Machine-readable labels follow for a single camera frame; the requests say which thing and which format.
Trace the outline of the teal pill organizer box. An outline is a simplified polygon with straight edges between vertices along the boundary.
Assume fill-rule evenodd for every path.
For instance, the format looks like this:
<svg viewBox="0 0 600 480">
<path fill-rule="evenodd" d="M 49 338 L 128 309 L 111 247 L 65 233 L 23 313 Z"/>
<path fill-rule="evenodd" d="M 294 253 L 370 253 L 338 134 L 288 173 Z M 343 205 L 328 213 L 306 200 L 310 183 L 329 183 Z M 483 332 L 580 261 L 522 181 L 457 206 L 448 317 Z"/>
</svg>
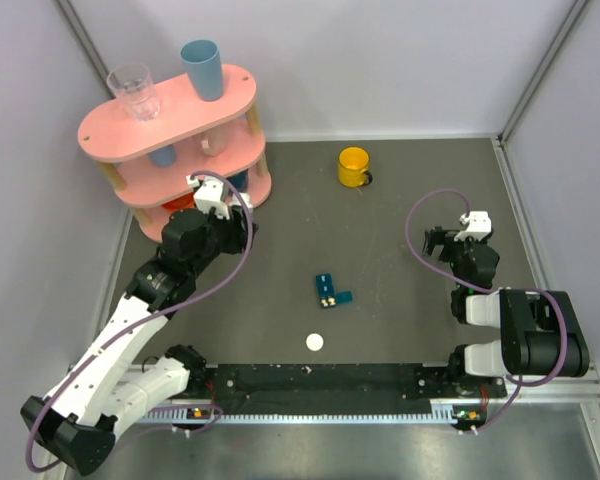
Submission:
<svg viewBox="0 0 600 480">
<path fill-rule="evenodd" d="M 353 301 L 353 294 L 351 291 L 337 292 L 333 283 L 332 276 L 329 273 L 318 274 L 315 276 L 315 286 L 318 296 L 319 306 L 322 309 L 331 309 L 339 305 L 349 304 Z M 336 303 L 331 305 L 329 298 L 335 298 Z M 322 299 L 328 301 L 328 306 L 322 304 Z"/>
</svg>

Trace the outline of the white bottle cap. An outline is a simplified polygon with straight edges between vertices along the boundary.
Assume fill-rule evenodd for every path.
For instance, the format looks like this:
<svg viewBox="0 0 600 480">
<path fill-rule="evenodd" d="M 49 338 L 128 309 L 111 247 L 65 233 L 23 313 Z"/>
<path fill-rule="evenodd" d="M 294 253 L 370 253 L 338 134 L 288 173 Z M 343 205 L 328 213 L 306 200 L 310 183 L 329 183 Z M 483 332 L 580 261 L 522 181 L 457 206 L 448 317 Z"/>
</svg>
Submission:
<svg viewBox="0 0 600 480">
<path fill-rule="evenodd" d="M 306 347 L 312 351 L 320 351 L 324 346 L 324 338 L 318 333 L 311 333 L 306 337 Z"/>
</svg>

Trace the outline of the white pill bottle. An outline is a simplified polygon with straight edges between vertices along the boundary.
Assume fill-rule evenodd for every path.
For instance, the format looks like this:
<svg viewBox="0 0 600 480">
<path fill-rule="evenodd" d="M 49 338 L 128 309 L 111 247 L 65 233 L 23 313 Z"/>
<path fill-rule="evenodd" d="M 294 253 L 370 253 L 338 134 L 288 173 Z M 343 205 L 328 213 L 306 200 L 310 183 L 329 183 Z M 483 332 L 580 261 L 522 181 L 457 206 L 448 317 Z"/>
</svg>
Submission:
<svg viewBox="0 0 600 480">
<path fill-rule="evenodd" d="M 230 201 L 228 202 L 228 205 L 230 207 L 236 207 L 236 208 L 241 208 L 243 204 L 246 205 L 246 207 L 248 208 L 248 210 L 250 212 L 253 212 L 254 206 L 252 203 L 252 198 L 251 198 L 251 195 L 248 193 L 239 192 L 238 194 L 233 194 L 231 196 Z"/>
</svg>

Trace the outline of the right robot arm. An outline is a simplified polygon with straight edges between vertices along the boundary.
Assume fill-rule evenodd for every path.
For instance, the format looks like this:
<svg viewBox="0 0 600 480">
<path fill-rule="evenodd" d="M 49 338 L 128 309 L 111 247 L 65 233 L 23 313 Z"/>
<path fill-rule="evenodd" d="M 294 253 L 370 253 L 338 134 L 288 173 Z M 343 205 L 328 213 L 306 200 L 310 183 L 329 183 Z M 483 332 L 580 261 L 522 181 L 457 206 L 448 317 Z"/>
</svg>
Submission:
<svg viewBox="0 0 600 480">
<path fill-rule="evenodd" d="M 496 328 L 500 338 L 457 347 L 446 372 L 449 388 L 467 396 L 484 377 L 547 376 L 554 368 L 559 377 L 584 376 L 590 354 L 569 295 L 551 291 L 550 302 L 530 290 L 491 292 L 499 254 L 486 238 L 458 240 L 459 233 L 440 226 L 426 231 L 423 253 L 440 246 L 439 260 L 459 279 L 451 292 L 452 315 L 463 324 Z"/>
</svg>

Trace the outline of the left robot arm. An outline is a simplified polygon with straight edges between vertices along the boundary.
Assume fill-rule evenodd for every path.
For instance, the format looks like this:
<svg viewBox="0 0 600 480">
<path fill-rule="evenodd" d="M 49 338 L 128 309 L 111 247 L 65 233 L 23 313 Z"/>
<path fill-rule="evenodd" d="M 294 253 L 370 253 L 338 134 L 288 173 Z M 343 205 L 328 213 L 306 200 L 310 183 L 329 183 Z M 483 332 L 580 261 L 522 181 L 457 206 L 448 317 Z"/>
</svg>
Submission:
<svg viewBox="0 0 600 480">
<path fill-rule="evenodd" d="M 162 230 L 155 254 L 133 274 L 112 317 L 78 363 L 45 396 L 29 397 L 20 415 L 29 430 L 25 463 L 36 446 L 82 475 L 98 469 L 122 435 L 161 402 L 206 387 L 201 358 L 176 347 L 124 387 L 118 385 L 137 354 L 181 309 L 218 292 L 226 280 L 197 294 L 196 280 L 221 254 L 245 260 L 257 226 L 249 207 L 232 206 L 225 218 L 180 210 Z"/>
</svg>

